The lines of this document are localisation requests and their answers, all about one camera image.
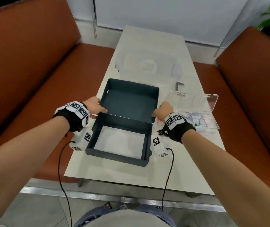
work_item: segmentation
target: table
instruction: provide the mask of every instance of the table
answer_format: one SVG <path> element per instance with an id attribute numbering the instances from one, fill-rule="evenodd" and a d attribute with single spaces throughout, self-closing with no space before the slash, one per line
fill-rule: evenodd
<path id="1" fill-rule="evenodd" d="M 118 42 L 109 67 L 100 85 L 97 97 L 101 98 L 109 78 L 119 79 L 115 68 L 115 58 L 122 49 L 143 49 L 175 57 L 181 64 L 183 76 L 179 82 L 191 93 L 203 93 L 202 86 L 182 36 L 148 29 L 126 26 Z M 159 104 L 165 95 L 159 95 Z M 224 149 L 219 132 L 208 137 L 210 141 Z M 194 164 L 182 144 L 171 141 L 175 160 L 167 189 L 213 195 L 213 191 Z M 135 166 L 113 160 L 87 155 L 84 151 L 74 151 L 65 171 L 65 176 L 99 180 L 134 186 L 164 189 L 172 163 L 172 156 L 159 157 L 152 154 L 146 167 Z"/>

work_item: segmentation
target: dark box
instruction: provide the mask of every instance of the dark box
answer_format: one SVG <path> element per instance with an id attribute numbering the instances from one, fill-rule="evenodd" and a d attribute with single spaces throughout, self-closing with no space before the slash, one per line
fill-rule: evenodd
<path id="1" fill-rule="evenodd" d="M 88 155 L 111 159 L 145 167 L 152 152 L 150 150 L 152 112 L 157 108 L 159 88 L 134 82 L 109 79 L 104 89 L 100 105 L 106 114 L 99 113 L 93 135 L 86 148 Z M 141 159 L 126 157 L 94 149 L 103 126 L 144 134 Z"/>

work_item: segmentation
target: jeans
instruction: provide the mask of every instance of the jeans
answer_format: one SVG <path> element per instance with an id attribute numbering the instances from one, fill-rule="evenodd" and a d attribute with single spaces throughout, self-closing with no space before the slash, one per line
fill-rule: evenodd
<path id="1" fill-rule="evenodd" d="M 114 210 L 113 212 L 118 211 L 118 210 L 126 210 L 126 209 L 127 209 L 127 207 L 125 205 L 122 205 L 118 209 Z M 176 227 L 174 220 L 168 214 L 164 213 L 162 210 L 156 208 L 155 206 L 140 205 L 134 210 L 152 214 L 152 215 L 158 217 L 159 219 L 161 219 L 162 221 L 164 221 L 165 223 L 167 223 L 169 226 Z M 96 208 L 88 211 L 87 213 L 85 213 L 76 222 L 76 224 L 73 225 L 73 227 L 83 227 L 83 226 L 87 225 L 88 223 L 90 223 L 90 222 L 96 220 L 97 218 L 99 218 L 105 214 L 108 214 L 110 212 L 111 212 L 111 209 L 108 206 L 96 207 Z"/>

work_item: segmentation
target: clear plastic organizer box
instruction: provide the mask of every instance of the clear plastic organizer box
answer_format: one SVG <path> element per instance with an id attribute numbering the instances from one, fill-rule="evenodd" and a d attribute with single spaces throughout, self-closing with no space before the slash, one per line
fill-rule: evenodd
<path id="1" fill-rule="evenodd" d="M 181 77 L 174 57 L 143 50 L 121 50 L 115 60 L 120 79 L 156 87 L 169 87 Z"/>
<path id="2" fill-rule="evenodd" d="M 218 95 L 170 92 L 166 101 L 171 104 L 175 112 L 190 120 L 197 132 L 215 133 L 219 126 L 212 111 L 217 99 Z"/>

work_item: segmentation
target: orange leather bench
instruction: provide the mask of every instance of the orange leather bench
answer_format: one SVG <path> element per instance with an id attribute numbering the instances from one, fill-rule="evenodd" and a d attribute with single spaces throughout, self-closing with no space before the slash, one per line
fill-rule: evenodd
<path id="1" fill-rule="evenodd" d="M 57 107 L 97 94 L 114 49 L 79 39 L 66 0 L 0 8 L 0 145 L 49 120 Z M 270 187 L 270 39 L 248 28 L 217 64 L 194 63 L 204 91 L 219 95 L 213 113 L 224 146 Z M 34 177 L 58 180 L 59 153 L 71 138 Z M 63 152 L 61 175 L 71 155 L 72 149 Z"/>

